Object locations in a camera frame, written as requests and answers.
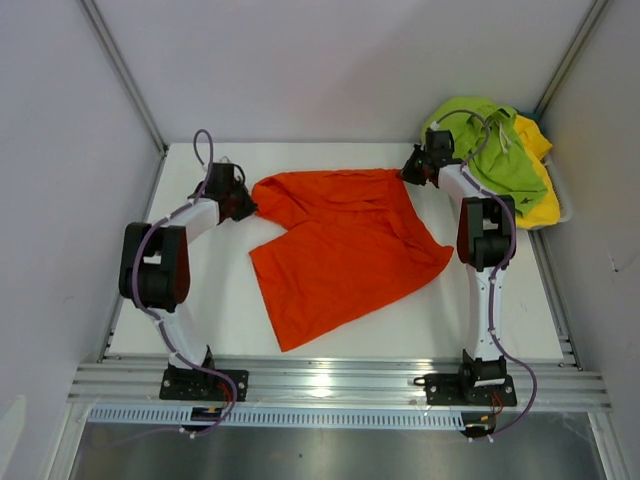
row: green shirt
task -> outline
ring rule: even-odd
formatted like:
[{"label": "green shirt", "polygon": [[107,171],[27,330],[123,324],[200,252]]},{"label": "green shirt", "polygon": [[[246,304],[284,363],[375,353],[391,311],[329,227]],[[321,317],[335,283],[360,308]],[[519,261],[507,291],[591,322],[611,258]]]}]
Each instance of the green shirt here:
[{"label": "green shirt", "polygon": [[[482,97],[453,97],[443,104],[422,128],[422,143],[427,129],[445,114],[464,108],[485,118],[490,127],[489,142],[469,162],[473,176],[498,194],[513,197],[516,211],[526,215],[547,193],[542,178],[533,169],[518,134],[513,129],[517,112],[498,106]],[[444,119],[441,130],[450,130],[455,142],[454,156],[465,159],[484,141],[482,122],[468,113],[457,113]]]}]

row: orange cloth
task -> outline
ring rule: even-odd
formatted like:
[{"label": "orange cloth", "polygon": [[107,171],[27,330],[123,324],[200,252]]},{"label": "orange cloth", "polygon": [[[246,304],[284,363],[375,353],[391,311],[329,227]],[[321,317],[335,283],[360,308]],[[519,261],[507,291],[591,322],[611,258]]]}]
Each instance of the orange cloth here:
[{"label": "orange cloth", "polygon": [[282,351],[401,299],[447,266],[453,248],[431,237],[396,173],[281,173],[254,187],[258,215],[288,230],[250,254]]}]

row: white platform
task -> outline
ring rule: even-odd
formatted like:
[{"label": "white platform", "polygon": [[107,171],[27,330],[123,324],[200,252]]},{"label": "white platform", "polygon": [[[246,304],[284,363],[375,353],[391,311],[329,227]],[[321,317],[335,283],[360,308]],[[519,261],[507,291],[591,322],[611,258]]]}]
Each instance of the white platform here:
[{"label": "white platform", "polygon": [[[218,144],[215,154],[240,164],[251,188],[256,181],[283,171],[400,168],[411,151],[409,144],[262,143]],[[184,203],[203,176],[190,144],[171,145],[149,220]],[[407,185],[407,189],[433,237],[443,245],[455,246],[457,219],[448,197],[431,185]],[[248,252],[283,233],[281,227],[257,217],[240,223],[227,220],[190,245],[187,301],[214,354],[460,358],[468,324],[469,288],[455,254],[438,278],[412,295],[281,353]],[[504,298],[507,350],[524,360],[560,360],[562,352],[526,231],[518,231],[518,250],[507,271]],[[109,351],[163,353],[165,348],[150,320],[125,301]]]}]

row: wire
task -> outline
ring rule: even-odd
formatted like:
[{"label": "wire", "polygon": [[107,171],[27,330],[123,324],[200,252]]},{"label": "wire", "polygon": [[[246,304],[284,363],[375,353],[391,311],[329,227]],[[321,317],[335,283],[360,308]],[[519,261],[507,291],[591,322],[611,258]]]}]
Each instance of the wire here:
[{"label": "wire", "polygon": [[224,383],[220,383],[218,385],[218,390],[222,391],[222,393],[224,394],[224,399],[225,399],[225,404],[222,407],[227,408],[229,406],[229,404],[231,403],[231,392],[229,391],[229,389],[227,388],[227,385]]},{"label": "wire", "polygon": [[[136,252],[136,256],[135,256],[134,261],[133,261],[132,282],[131,282],[131,290],[132,290],[132,297],[133,297],[134,305],[136,306],[136,308],[142,310],[144,313],[146,313],[148,316],[153,318],[155,321],[159,322],[158,323],[158,330],[160,331],[160,335],[162,336],[162,339],[164,340],[165,345],[169,349],[169,352],[171,352],[171,355],[175,356],[175,358],[177,358],[182,363],[184,363],[185,365],[191,367],[194,370],[197,370],[197,371],[206,373],[208,375],[212,375],[214,377],[217,377],[217,378],[219,378],[221,380],[224,380],[231,387],[231,399],[230,399],[230,404],[229,404],[229,407],[227,408],[227,410],[218,418],[217,421],[215,421],[213,424],[211,424],[210,426],[208,426],[204,430],[201,430],[199,432],[195,432],[195,431],[194,432],[188,432],[190,434],[191,438],[194,438],[196,436],[201,437],[201,436],[207,435],[208,433],[210,433],[213,430],[215,430],[218,427],[218,425],[220,423],[222,423],[231,414],[231,411],[235,407],[236,401],[238,399],[238,390],[236,388],[235,382],[233,380],[231,380],[231,378],[228,375],[225,375],[224,373],[219,372],[217,370],[213,370],[213,369],[210,369],[210,368],[202,367],[200,365],[196,365],[195,363],[193,363],[190,360],[188,360],[187,358],[185,358],[175,348],[175,346],[171,342],[171,339],[167,335],[167,331],[166,331],[166,329],[164,327],[162,317],[158,313],[156,313],[156,312],[148,309],[147,307],[145,307],[144,304],[142,303],[142,300],[140,298],[140,289],[139,289],[139,285],[138,285],[138,273],[140,271],[140,263],[142,262],[142,257],[144,255],[144,251],[145,251],[145,249],[147,247],[147,244],[149,243],[149,240],[153,236],[153,234],[162,225],[170,222],[175,217],[177,217],[178,215],[180,215],[181,213],[185,212],[186,210],[191,208],[193,205],[195,205],[200,200],[202,195],[204,194],[205,188],[206,188],[206,186],[207,186],[207,184],[209,182],[209,179],[211,177],[211,172],[213,171],[214,147],[213,147],[213,138],[211,137],[211,134],[208,131],[206,131],[204,129],[200,129],[195,133],[195,135],[193,136],[193,151],[195,152],[196,158],[198,159],[198,161],[200,162],[201,165],[204,166],[204,162],[202,161],[202,158],[200,157],[200,152],[198,151],[197,140],[198,140],[198,137],[200,136],[200,134],[202,134],[202,133],[205,134],[205,136],[207,137],[208,143],[209,143],[209,162],[207,164],[207,173],[206,173],[206,175],[204,177],[204,180],[200,184],[200,188],[198,188],[198,191],[196,192],[196,194],[194,195],[194,197],[192,198],[192,200],[190,202],[188,202],[188,203],[182,205],[181,207],[177,208],[171,214],[169,214],[167,217],[158,220],[156,223],[154,223],[151,226],[151,228],[149,228],[147,233],[142,238],[142,241],[140,242],[140,245],[138,246],[138,250]],[[165,430],[166,430],[166,428],[158,429],[158,430],[155,430],[155,431],[159,432],[159,431],[165,431]]]},{"label": "wire", "polygon": [[489,143],[489,133],[491,132],[491,129],[489,128],[489,124],[487,123],[487,121],[482,115],[474,112],[473,110],[467,110],[466,108],[457,108],[455,110],[451,110],[450,112],[440,117],[440,120],[437,120],[434,123],[436,125],[440,125],[440,123],[442,123],[444,119],[449,118],[451,115],[455,115],[456,113],[468,113],[472,117],[477,118],[482,123],[482,127],[484,128],[484,131],[485,131],[485,136],[484,136],[484,140],[482,141],[482,144],[478,148],[476,148],[475,151],[471,152],[471,154],[462,161],[462,166],[466,167],[469,164],[469,162],[474,157],[477,157],[480,154],[480,152],[482,152],[487,146],[487,144]]},{"label": "wire", "polygon": [[500,395],[498,395],[498,392],[493,392],[492,396],[493,396],[493,398],[495,398],[496,402],[500,406],[500,410],[498,411],[498,413],[496,413],[496,416],[498,416],[504,410],[504,403],[502,403],[502,399],[500,398]]},{"label": "wire", "polygon": [[247,177],[245,176],[244,170],[242,169],[242,167],[240,165],[238,165],[237,163],[232,163],[232,165],[234,167],[236,167],[238,169],[238,171],[240,172],[240,175],[242,177],[240,181],[242,182],[242,184],[244,185],[245,183],[247,183]]},{"label": "wire", "polygon": [[491,394],[491,428],[496,428],[497,423],[498,423],[498,414],[496,414],[496,401],[492,393]]},{"label": "wire", "polygon": [[489,142],[489,134],[491,133],[491,130],[489,128],[489,124],[487,123],[486,119],[484,117],[482,117],[480,114],[478,114],[478,113],[476,113],[476,112],[474,112],[472,110],[456,109],[456,110],[451,110],[447,114],[443,115],[439,120],[437,120],[434,123],[437,126],[444,119],[448,118],[451,115],[457,114],[457,113],[466,113],[466,114],[470,114],[473,117],[477,118],[478,120],[480,120],[482,122],[482,126],[483,126],[484,131],[485,131],[484,141],[482,142],[480,147],[478,147],[466,159],[464,159],[464,161],[460,165],[460,173],[462,174],[462,176],[465,178],[465,180],[467,180],[467,182],[473,188],[478,190],[478,192],[480,192],[480,193],[492,198],[493,200],[495,200],[498,203],[498,205],[500,205],[502,210],[505,212],[505,214],[507,216],[507,219],[509,221],[509,226],[511,227],[511,238],[509,240],[509,250],[507,251],[507,254],[504,256],[502,261],[498,265],[496,265],[496,267],[493,269],[493,271],[489,275],[489,334],[491,335],[491,338],[493,340],[493,343],[496,345],[496,348],[500,351],[500,353],[504,356],[504,358],[506,358],[507,360],[510,360],[511,362],[513,362],[513,363],[515,363],[517,365],[520,365],[522,368],[524,368],[529,373],[529,375],[531,376],[531,381],[533,383],[533,387],[531,389],[531,396],[529,397],[529,401],[527,402],[527,405],[524,408],[524,410],[520,413],[520,415],[518,415],[518,417],[516,417],[516,419],[513,422],[511,422],[507,426],[501,428],[497,432],[494,432],[493,436],[495,437],[497,434],[504,433],[507,430],[509,430],[510,428],[512,428],[513,426],[515,426],[520,420],[522,420],[522,418],[525,415],[527,415],[527,413],[529,413],[529,411],[531,410],[531,407],[533,407],[533,404],[534,404],[534,402],[536,400],[536,396],[538,395],[538,378],[536,377],[536,374],[533,371],[533,368],[531,368],[527,363],[523,362],[522,360],[519,360],[519,359],[513,357],[512,355],[510,355],[505,350],[505,348],[500,343],[500,339],[495,334],[495,322],[494,322],[494,317],[493,317],[494,304],[495,304],[495,294],[496,294],[496,292],[495,292],[495,281],[496,281],[496,276],[497,276],[498,272],[507,263],[509,263],[509,261],[513,257],[513,254],[515,253],[515,250],[516,250],[516,221],[515,221],[515,218],[514,218],[513,214],[511,213],[511,210],[509,210],[509,207],[507,206],[507,204],[504,203],[504,201],[498,195],[496,195],[495,193],[493,193],[490,190],[482,188],[482,186],[480,186],[480,184],[473,178],[473,176],[470,175],[469,173],[467,173],[468,164],[471,161],[471,159],[473,159],[474,157],[479,155],[480,152],[482,152],[482,150],[484,150],[484,148],[487,146],[487,143]]}]

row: gray wall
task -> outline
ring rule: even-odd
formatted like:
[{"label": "gray wall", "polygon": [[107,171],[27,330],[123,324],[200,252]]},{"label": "gray wall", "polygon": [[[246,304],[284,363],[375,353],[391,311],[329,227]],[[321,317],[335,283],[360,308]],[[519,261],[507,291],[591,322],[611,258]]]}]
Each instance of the gray wall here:
[{"label": "gray wall", "polygon": [[74,1],[3,1],[0,64],[0,417],[26,396],[6,474],[26,480],[105,329],[158,157]]},{"label": "gray wall", "polygon": [[591,0],[108,0],[168,141],[415,141],[452,95],[533,109]]},{"label": "gray wall", "polygon": [[640,476],[640,2],[616,0],[548,112],[575,218],[549,231],[571,327]]}]

